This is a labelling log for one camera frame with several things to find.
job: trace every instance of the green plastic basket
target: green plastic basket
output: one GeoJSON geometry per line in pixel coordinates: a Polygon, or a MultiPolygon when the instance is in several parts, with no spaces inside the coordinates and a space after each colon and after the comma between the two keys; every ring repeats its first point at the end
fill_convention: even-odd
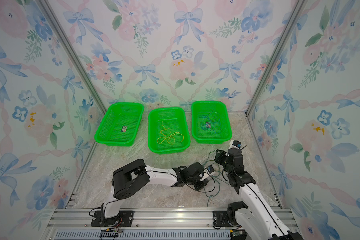
{"type": "Polygon", "coordinates": [[[182,152],[191,144],[187,120],[182,108],[158,108],[152,110],[149,113],[148,120],[148,147],[151,151],[157,154],[182,152]],[[164,137],[160,132],[167,136],[179,132],[184,136],[184,139],[180,134],[176,134],[169,139],[160,138],[164,137]]]}
{"type": "Polygon", "coordinates": [[[192,136],[198,143],[222,144],[232,137],[224,103],[196,101],[192,104],[192,136]]]}
{"type": "Polygon", "coordinates": [[[96,131],[96,142],[108,146],[132,146],[143,111],[144,106],[140,103],[112,104],[96,131]]]}

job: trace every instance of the marble floor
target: marble floor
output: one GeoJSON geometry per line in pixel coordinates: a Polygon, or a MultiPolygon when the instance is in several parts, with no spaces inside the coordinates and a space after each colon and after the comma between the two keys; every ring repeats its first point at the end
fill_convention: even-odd
{"type": "MultiPolygon", "coordinates": [[[[256,143],[251,136],[244,113],[233,112],[228,114],[232,128],[232,139],[239,140],[242,144],[247,145],[242,151],[245,169],[253,176],[269,205],[278,205],[274,196],[274,189],[255,145],[256,143]]],[[[152,167],[169,169],[182,165],[189,166],[196,161],[203,164],[209,152],[216,149],[226,151],[229,142],[224,144],[197,143],[190,131],[190,113],[186,113],[186,117],[191,145],[181,153],[158,155],[149,150],[148,113],[145,112],[133,146],[115,147],[99,144],[81,182],[73,208],[99,207],[110,194],[112,173],[136,159],[144,159],[144,162],[152,167]]],[[[209,160],[213,160],[214,156],[214,153],[211,153],[209,160]]],[[[220,175],[218,178],[221,179],[221,181],[218,180],[220,184],[216,182],[216,189],[207,194],[208,196],[211,194],[216,195],[219,191],[218,186],[220,186],[220,192],[209,200],[206,193],[196,192],[186,186],[172,188],[163,185],[146,185],[135,195],[126,199],[122,207],[205,207],[207,202],[208,206],[227,207],[231,202],[241,201],[235,190],[223,180],[222,176],[220,175]]],[[[205,189],[206,191],[213,189],[212,180],[205,189]]]]}

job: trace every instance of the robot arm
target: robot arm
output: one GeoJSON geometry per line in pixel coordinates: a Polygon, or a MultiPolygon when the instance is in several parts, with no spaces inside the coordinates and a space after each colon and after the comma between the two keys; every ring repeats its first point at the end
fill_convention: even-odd
{"type": "Polygon", "coordinates": [[[206,178],[213,172],[213,168],[204,170],[199,162],[189,167],[160,169],[146,165],[143,159],[133,161],[113,172],[111,186],[113,194],[102,205],[104,218],[117,216],[124,200],[147,184],[161,184],[168,187],[183,187],[187,184],[194,185],[195,190],[198,191],[207,185],[206,178]]]}
{"type": "MultiPolygon", "coordinates": [[[[253,177],[244,170],[241,143],[231,141],[228,151],[216,150],[215,162],[222,165],[227,172],[228,181],[240,195],[243,202],[234,202],[227,208],[228,221],[232,225],[242,226],[253,240],[302,240],[299,233],[292,233],[280,221],[277,215],[263,198],[253,177]]],[[[203,169],[196,162],[189,167],[181,166],[172,169],[158,169],[144,164],[138,159],[114,171],[112,189],[108,201],[101,206],[102,218],[111,218],[119,214],[124,200],[146,184],[162,184],[168,187],[194,185],[199,191],[207,185],[206,179],[214,172],[212,166],[203,169]]]]}

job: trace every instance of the yellow cable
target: yellow cable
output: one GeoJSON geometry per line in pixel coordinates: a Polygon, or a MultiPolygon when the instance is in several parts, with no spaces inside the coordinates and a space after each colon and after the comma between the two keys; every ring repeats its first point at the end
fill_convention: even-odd
{"type": "Polygon", "coordinates": [[[161,122],[161,125],[163,126],[163,129],[161,129],[161,130],[159,131],[159,133],[161,133],[161,134],[163,135],[163,137],[159,137],[159,138],[156,140],[156,142],[157,142],[158,144],[161,144],[161,143],[163,143],[165,140],[167,140],[167,142],[168,142],[169,144],[174,145],[175,142],[176,142],[176,139],[174,138],[174,136],[177,135],[177,134],[180,134],[181,136],[183,136],[183,139],[182,139],[180,142],[182,142],[182,141],[184,140],[184,135],[181,134],[181,133],[179,133],[179,132],[174,132],[174,133],[167,134],[167,135],[166,135],[166,134],[163,134],[163,133],[162,133],[163,131],[165,131],[165,130],[170,130],[170,128],[165,128],[164,125],[163,125],[163,121],[161,122]]]}

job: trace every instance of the ventilation grille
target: ventilation grille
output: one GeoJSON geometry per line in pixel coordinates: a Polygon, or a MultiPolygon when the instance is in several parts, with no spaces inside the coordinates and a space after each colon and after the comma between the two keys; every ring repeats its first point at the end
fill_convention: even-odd
{"type": "Polygon", "coordinates": [[[229,240],[229,230],[124,230],[118,236],[115,232],[100,230],[58,230],[55,240],[229,240]]]}

